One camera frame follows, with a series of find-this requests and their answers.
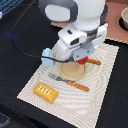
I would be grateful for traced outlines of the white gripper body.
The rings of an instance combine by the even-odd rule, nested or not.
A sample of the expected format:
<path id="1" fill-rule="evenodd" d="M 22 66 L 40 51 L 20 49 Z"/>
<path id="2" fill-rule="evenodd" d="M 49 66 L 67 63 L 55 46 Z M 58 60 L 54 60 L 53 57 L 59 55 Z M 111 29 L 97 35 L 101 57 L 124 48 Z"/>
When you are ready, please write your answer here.
<path id="1" fill-rule="evenodd" d="M 68 24 L 58 32 L 57 55 L 61 62 L 77 62 L 93 54 L 105 41 L 108 24 L 92 31 L 77 30 Z"/>

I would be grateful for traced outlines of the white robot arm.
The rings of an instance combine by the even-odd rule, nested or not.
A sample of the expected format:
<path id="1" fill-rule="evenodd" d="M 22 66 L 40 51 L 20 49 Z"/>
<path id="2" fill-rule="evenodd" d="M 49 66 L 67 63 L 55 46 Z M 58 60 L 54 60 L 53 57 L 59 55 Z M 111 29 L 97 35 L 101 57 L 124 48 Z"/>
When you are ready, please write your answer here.
<path id="1" fill-rule="evenodd" d="M 67 23 L 58 32 L 61 62 L 84 64 L 104 42 L 108 24 L 106 0 L 39 0 L 41 13 L 54 23 Z"/>

